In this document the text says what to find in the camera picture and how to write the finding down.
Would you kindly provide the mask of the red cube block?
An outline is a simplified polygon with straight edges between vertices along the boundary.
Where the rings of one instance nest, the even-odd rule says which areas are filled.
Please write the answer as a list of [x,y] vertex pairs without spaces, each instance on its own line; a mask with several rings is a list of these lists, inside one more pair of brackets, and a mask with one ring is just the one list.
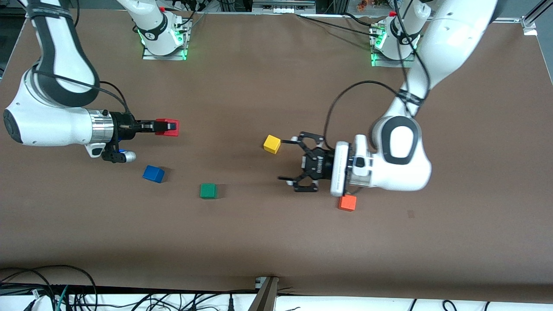
[[160,129],[163,129],[163,130],[156,131],[155,135],[157,136],[178,136],[179,135],[180,122],[178,120],[168,119],[168,118],[158,118],[156,119],[156,122],[165,122],[166,126],[159,127]]

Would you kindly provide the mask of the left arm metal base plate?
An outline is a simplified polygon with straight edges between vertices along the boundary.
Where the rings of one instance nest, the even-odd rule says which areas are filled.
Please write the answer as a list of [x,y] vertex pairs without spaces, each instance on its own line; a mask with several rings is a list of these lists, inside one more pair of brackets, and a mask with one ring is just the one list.
[[371,62],[374,67],[407,67],[414,62],[413,48],[407,43],[402,44],[393,34],[385,20],[372,23],[370,34],[375,34],[371,42]]

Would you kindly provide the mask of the brown paper table cover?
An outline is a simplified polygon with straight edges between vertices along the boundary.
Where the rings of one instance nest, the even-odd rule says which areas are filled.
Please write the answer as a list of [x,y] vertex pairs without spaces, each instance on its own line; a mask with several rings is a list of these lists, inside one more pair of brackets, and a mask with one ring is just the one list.
[[[352,83],[401,86],[360,34],[214,14],[186,61],[152,61],[126,12],[81,10],[77,31],[137,118],[177,119],[181,134],[139,134],[122,144],[136,161],[116,165],[23,146],[0,121],[0,268],[71,264],[113,287],[229,291],[276,275],[297,295],[553,302],[553,85],[521,26],[492,24],[430,92],[416,118],[428,185],[364,189],[352,212],[327,181],[300,194],[278,180],[302,171],[299,147],[261,145],[322,132]],[[201,199],[202,183],[219,197]]]

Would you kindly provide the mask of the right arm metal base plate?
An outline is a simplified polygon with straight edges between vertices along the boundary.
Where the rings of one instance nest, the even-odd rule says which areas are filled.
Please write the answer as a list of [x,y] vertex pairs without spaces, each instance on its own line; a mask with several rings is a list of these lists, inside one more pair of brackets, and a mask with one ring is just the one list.
[[186,60],[192,20],[182,21],[180,16],[163,17],[162,23],[153,29],[139,29],[144,45],[144,60]]

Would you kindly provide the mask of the silver power strip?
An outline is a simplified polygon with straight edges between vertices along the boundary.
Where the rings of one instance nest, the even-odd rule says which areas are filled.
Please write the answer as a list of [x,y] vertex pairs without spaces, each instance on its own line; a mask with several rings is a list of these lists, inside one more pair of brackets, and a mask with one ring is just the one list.
[[316,14],[315,0],[254,0],[251,12],[259,14]]

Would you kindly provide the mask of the yellow cube block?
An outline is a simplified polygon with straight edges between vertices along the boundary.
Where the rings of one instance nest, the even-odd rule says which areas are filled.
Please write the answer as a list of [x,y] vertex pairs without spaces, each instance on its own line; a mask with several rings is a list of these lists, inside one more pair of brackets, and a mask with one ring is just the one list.
[[277,138],[276,136],[268,135],[263,143],[263,148],[265,151],[271,154],[277,154],[281,144],[281,139]]

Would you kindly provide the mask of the blue cube block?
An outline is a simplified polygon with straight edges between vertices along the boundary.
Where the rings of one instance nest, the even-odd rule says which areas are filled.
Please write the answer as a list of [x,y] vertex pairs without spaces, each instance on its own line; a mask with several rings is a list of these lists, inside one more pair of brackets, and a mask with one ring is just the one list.
[[154,167],[152,165],[147,165],[143,171],[142,178],[148,181],[152,181],[160,184],[165,176],[164,169],[160,167]]

